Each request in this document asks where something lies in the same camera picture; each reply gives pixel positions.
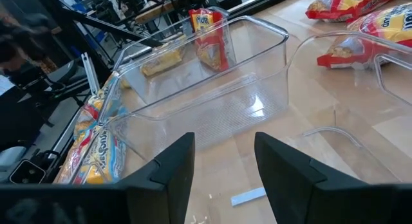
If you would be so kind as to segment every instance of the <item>wooden table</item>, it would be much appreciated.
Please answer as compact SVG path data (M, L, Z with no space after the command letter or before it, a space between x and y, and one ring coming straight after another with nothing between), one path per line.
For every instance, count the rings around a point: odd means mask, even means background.
M308 5L314 0L287 0L273 6L257 17L277 24L289 31L286 57L290 59L297 47L307 38L334 30L344 30L343 23L325 23L309 20L305 16ZM387 4L393 6L406 2L397 0ZM244 33L245 42L248 36ZM338 170L368 183L412 182L412 135L410 123L412 109L409 105L384 94L377 86L375 74L368 71L327 70L316 65L316 57L326 52L334 38L312 42L302 46L295 56L288 74L288 109L280 116L260 125L229 136L220 144L196 152L195 173L186 223L275 223L267 198L250 201L232 207L231 197L262 186L254 156L254 134L266 132L292 147L309 154ZM256 40L256 44L267 44L268 40ZM247 55L250 48L242 48L235 42L236 57ZM273 73L282 60L268 54L254 66L263 66ZM244 65L243 71L253 71ZM412 75L394 65L383 71L386 85L406 100L412 102L409 85ZM186 93L174 102L156 107L148 113L154 117L158 111L170 111L199 97L204 91L233 80L233 74L219 78L191 93ZM142 106L136 93L123 91L124 103L129 110ZM139 136L153 135L151 125L142 128L128 122L131 142L139 142ZM355 146L348 137L331 132L303 136L316 127L339 126L353 134L364 146ZM154 155L151 142L133 146L142 155ZM145 164L132 150L128 150L124 176Z
M153 6L155 2L149 1L143 9L149 8L150 6ZM163 5L159 5L155 8L150 9L149 11L146 11L138 16L136 16L135 21L139 24L145 24L148 21L151 21L152 19L159 17L162 14L166 14L170 11L172 11L173 4L170 0L166 0Z

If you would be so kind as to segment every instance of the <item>plastic bin rim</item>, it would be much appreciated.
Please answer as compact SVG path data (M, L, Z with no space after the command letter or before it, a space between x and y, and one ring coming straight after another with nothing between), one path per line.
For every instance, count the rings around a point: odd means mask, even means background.
M220 12L220 13L222 13L222 14L224 15L225 18L228 18L228 17L229 17L229 12L228 12L228 11L226 11L226 10L224 10L224 9L222 9L222 8L219 8L219 7L217 7L217 6L210 6L210 7L208 7L207 9L212 10L212 11L216 11L216 12ZM176 23L174 23L174 24L171 24L171 25L169 25L168 27L164 28L163 30L158 30L157 32L152 33L152 34L149 35L148 37L145 37L145 38L143 38L142 40L137 41L137 42L133 43L132 45L126 47L126 48L125 48L124 50L122 50L122 52L120 53L120 56L119 56L118 60L116 61L116 64L113 66L113 70L117 70L117 69L120 67L120 65L124 62L124 59L125 59L124 53L127 52L128 49L136 46L137 44L140 44L142 41L144 41L144 40L146 40L146 39L149 39L149 38L151 38L152 36L154 36L154 35L156 35L156 34L159 34L159 33L163 32L163 31L166 30L166 29L172 28L172 27L176 26L177 24L183 24L183 23L186 22L187 20L190 20L190 17L187 17L187 18L185 18L185 19L182 19L181 21L178 21L178 22L176 22Z
M385 40L385 39L381 39L381 38L376 37L376 36L372 36L372 35L365 34L365 33L360 33L360 32L354 32L354 31L344 31L344 30L343 30L343 31L332 31L332 32L322 33L322 34L319 34L319 35L314 35L314 36L311 36L311 37L307 38L306 40L304 40L304 41L297 47L296 51L294 52L294 54L292 55L292 57L290 58L290 60L288 61L288 63L286 64L286 66L285 66L282 70L276 71L275 73L272 73L272 74L270 74L270 75L268 75L268 76L266 76L266 77L263 77L263 78L261 78L261 79L258 79L258 80L265 80L265 79L267 79L267 78L269 78L269 77L272 77L272 76L274 76L274 75L277 75L278 73L281 73L282 71L285 71L285 70L288 71L290 65L292 64L292 62L293 62L294 59L295 59L296 54L299 52L300 47L304 46L304 45L307 44L308 42L311 42L311 41L313 41L314 39L318 39L318 38L337 37L337 36L342 36L342 35L356 36L356 37L359 37L359 38L368 39L368 40L370 40L370 41L374 41L374 42L379 43L379 44L382 44L382 45L390 46L390 47L392 47L393 49L396 49L396 50L398 50L398 51L404 52L405 54L412 55L412 48L407 47L407 46L404 46L404 45L401 45L401 44L397 44L397 43L394 43L394 42L391 42L391 41L387 41L387 40ZM158 105L159 103L161 103L161 102L163 102L164 100L166 100L167 98L163 98L163 99L161 99L161 100L159 100L159 101L156 101L156 102L154 102L154 103L152 103L152 104L148 104L148 105L146 105L146 106L144 106L144 107L141 107L141 108L139 108L139 109L137 109L137 110L135 110L135 111L131 111L131 112L128 112L128 113L119 115L119 116L113 118L112 120L110 120L110 122L106 123L106 124L104 125L104 127L107 127L107 126L108 126L107 124L109 124L109 123L115 122L116 120L119 120L119 119L121 119L121 118L130 116L130 115L140 116L140 117L144 117L144 118L151 119L151 117L147 117L147 116L144 116L144 115L139 115L138 112L140 112L140 111L142 111L142 110L144 110L144 109L149 109L150 107L156 106L156 105Z
M238 21L249 21L249 22L252 22L252 23L254 23L254 24L256 24L256 25L259 25L259 26L262 26L262 27L264 27L264 28L267 28L267 29L269 29L269 30L272 31L272 32L275 32L275 33L278 33L278 34L282 35L282 36L284 37L283 40L282 40L281 42L277 43L276 45L274 45L273 47L282 45L282 44L288 39L288 37L289 37L288 32L287 32L284 28L282 28L282 27L280 27L280 26L278 26L278 25L276 25L276 24L270 23L270 22L268 22L268 21L265 21L265 20L260 19L260 18L257 18L257 17L252 17L252 16L249 16L249 15L244 15L244 16L241 16L241 17L234 18L234 19L232 19L232 20L230 20L230 21L227 21L227 20L224 19L224 20L222 20L222 21L220 21L220 22L218 22L218 23L216 23L216 24L214 24L214 25L212 25L212 26L210 26L210 27L208 27L208 28L205 28L205 29L203 29L203 30L201 30L201 31L198 31L198 32L194 32L194 33L192 33L190 36L186 37L186 38L184 39L184 41L182 41L182 42L178 42L178 43L171 44L171 45L169 45L169 46L166 46L166 48L162 48L161 51L152 52L152 53L144 56L143 58L139 59L139 61L140 61L139 64L144 64L144 63L146 63L146 62L154 59L156 56L159 56L159 55L161 55L161 54L163 54L163 53L165 53L165 52L167 52L167 51L172 51L172 50L174 50L174 49L176 49L176 48L179 48L180 46L184 46L184 45L186 45L187 43L192 42L193 40L197 39L198 37L201 37L202 35L206 35L206 34L211 33L211 32L213 32L213 31L215 31L215 30L217 30L217 29L219 29L219 28L222 28L222 27L224 27L224 26L230 25L230 24L232 24L232 23L236 23L236 22L238 22ZM133 46L134 46L134 45L131 45L131 46L127 47L127 48L122 52L121 56L119 57L119 60L118 60L117 63L116 63L116 66L114 67L115 70L117 70L117 69L120 67L120 64L123 63L124 53L127 51L127 49L129 49L129 48L131 48L131 47L133 47ZM133 70L133 69L128 69L128 70L119 71L119 74L120 74L119 77L121 77L124 73L127 73L127 72L130 71L130 70Z
M282 27L280 27L280 26L278 26L278 25L276 25L276 24L272 24L272 23L270 23L270 22L268 22L268 21L262 20L262 19L260 19L260 18L256 18L256 17L251 17L251 16L244 15L244 16L241 16L241 17L237 17L237 18L235 18L235 19L233 19L233 20L231 20L231 21L229 21L229 22L218 23L218 25L216 25L216 26L211 26L211 27L209 27L209 28L206 28L206 29L202 30L201 32L196 32L196 33L192 34L190 37L186 38L183 42L176 43L176 44L171 44L170 46L167 46L164 50L158 51L158 52L156 52L156 53L152 53L152 54L148 55L147 57L144 57L144 59L143 59L141 62L139 62L139 64L144 64L145 62L152 60L154 57L156 57L156 56L159 55L159 54L163 54L163 53L165 53L165 52L167 52L167 51L171 51L171 50L173 50L173 49L175 49L175 48L178 48L179 46L183 46L183 45L185 45L185 44L187 44L187 43L195 40L196 38L198 38L198 37L201 36L201 35L205 35L206 33L213 32L214 30L217 30L218 28L221 28L221 27L223 27L223 26L229 25L230 23L235 23L235 22L237 22L237 21L244 21L244 20L250 21L250 22L252 22L252 23L254 23L254 24L256 24L256 25L259 25L259 26L263 26L263 27L265 27L265 28L273 31L274 33L277 33L277 34L281 35L281 36L283 37L283 39L282 39L281 41L279 41L278 43L274 44L273 46L271 46L271 47L269 47L269 48L261 51L260 53L256 54L255 56L249 57L249 58L247 58L247 59L245 59L245 60L237 63L235 66L231 67L229 70L224 71L224 72L221 72L221 73L215 75L214 77L208 79L208 81L209 81L209 80L212 80L212 79L214 79L214 78L216 78L216 77L220 77L222 74L228 73L228 72L230 72L230 71L231 71L232 69L234 69L234 68L237 68L237 67L239 67L239 66L241 66L241 65L244 65L244 64L246 64L246 63L248 63L248 62L250 62L250 61L252 61L252 60L254 60L254 59L256 59L256 58L258 58L258 57L260 57L260 56L262 56L262 55L264 55L264 54L266 54L266 53L268 53L270 50L273 50L274 48L277 48L278 46L284 45L284 47L286 48L285 42L288 40L289 34L288 34L288 32L287 32L284 28L282 28ZM100 110L100 114L98 115L98 118L97 118L98 125L103 125L103 124L106 123L106 119L108 118L108 117L106 116L106 109L107 109L107 106L108 106L108 104L109 104L109 101L111 100L111 97L113 96L114 89L118 86L118 83L119 83L119 81L120 81L119 79L121 79L122 76L123 76L124 74L126 74L127 72L129 72L130 70L135 70L135 69L134 69L134 68L131 68L131 69L128 69L128 70L124 70L124 71L118 72L118 74L115 75L115 81L114 81L114 82L112 83L112 85L110 86L109 93L108 93L105 101L103 102L102 109ZM191 88L191 87L185 88L184 90L179 91L179 92L176 93L176 94L169 95L168 97L162 98L161 100L156 101L156 102L154 102L154 103L152 103L152 104L157 104L157 103L159 103L159 102L161 102L161 101L165 101L165 100L167 100L167 99L173 98L174 96L180 94L181 92L186 91L186 90L189 89L189 88Z

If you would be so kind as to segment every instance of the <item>clear plastic bin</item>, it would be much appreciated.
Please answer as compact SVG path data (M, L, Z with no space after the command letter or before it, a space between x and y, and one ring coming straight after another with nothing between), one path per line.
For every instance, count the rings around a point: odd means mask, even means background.
M260 24L276 33L272 25ZM246 55L269 45L260 37L242 48ZM349 37L373 48L368 61L340 70L318 66L317 58L337 38ZM412 49L360 33L332 32L306 40L285 67L279 54L285 54L283 47L273 46L200 87L106 124L100 135L109 132L127 145L121 177L195 132L186 223L275 223L265 196L236 204L239 194L262 193L254 154L255 133L262 131L365 182L412 182ZM383 61L389 63L381 67ZM96 147L93 141L90 151Z
M229 52L226 53L229 69L218 72L202 63L196 55L195 42L216 30L224 30ZM199 91L203 95L206 91L224 85L223 81L235 84L244 84L279 70L286 64L285 41L288 38L286 30L254 17L239 17L229 22L226 20L215 24L209 29L197 34L192 32L190 21L183 20L160 33L184 33L185 37L179 41L172 41L166 47L157 51L141 50L136 43L122 53L116 65L119 80L112 84L100 112L98 123L105 124L111 117L126 107L128 111L135 111L149 104L165 100L173 95L188 89ZM272 51L271 59L256 61L256 55ZM181 61L169 67L169 70L145 77L142 67L148 62L163 61L172 58L170 53L181 56ZM220 80L219 84L208 84L213 80Z

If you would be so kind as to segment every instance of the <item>plastic wrapper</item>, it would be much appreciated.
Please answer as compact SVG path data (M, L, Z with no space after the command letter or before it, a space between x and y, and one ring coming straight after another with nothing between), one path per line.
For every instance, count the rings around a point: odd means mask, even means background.
M153 51L161 51L165 47L171 45L171 44L176 44L182 41L183 39L186 38L186 35L180 34L178 38L175 40L169 41L168 43L154 48ZM168 69L170 69L172 66L178 64L183 60L183 55L184 55L184 48L177 48L173 51L169 51L153 60L150 60L149 62L145 63L142 65L140 68L140 71L146 76L150 77L156 74L159 74L161 72L164 72Z
M373 12L349 24L348 29L412 47L412 3ZM365 69L369 68L371 56L377 52L391 54L386 47L377 46L367 39L342 36L317 62L327 68Z
M347 21L356 19L382 6L390 0L316 0L308 8L310 19Z
M113 74L107 79L104 86L98 91L96 95L89 98L88 102L83 106L80 111L80 115L77 119L75 129L73 131L73 137L75 142L69 150L65 162L63 163L59 175L56 177L55 182L57 183L68 183L70 178L73 176L75 169L78 169L80 164L80 159L83 159L86 151L88 150L89 144L95 133L99 131L100 126L97 125L97 118L99 116L100 110L104 100L106 99L110 86L114 82ZM120 84L122 88L126 88L127 82ZM124 107L120 107L118 112L114 113L119 115L121 113L126 113L127 110Z
M119 181L126 158L126 145L105 130L97 136L95 143L83 161L74 183Z
M55 180L56 183L69 183L75 170L80 164L80 160L84 157L84 153L86 152L89 143L99 129L99 126L87 128L75 139L75 142L70 148L67 158L61 167L59 175Z
M191 22L195 32L208 28L216 23L221 23L223 14L204 8L190 10ZM199 59L216 71L225 71L230 65L230 55L233 46L230 35L225 27L219 28L195 41L196 54Z

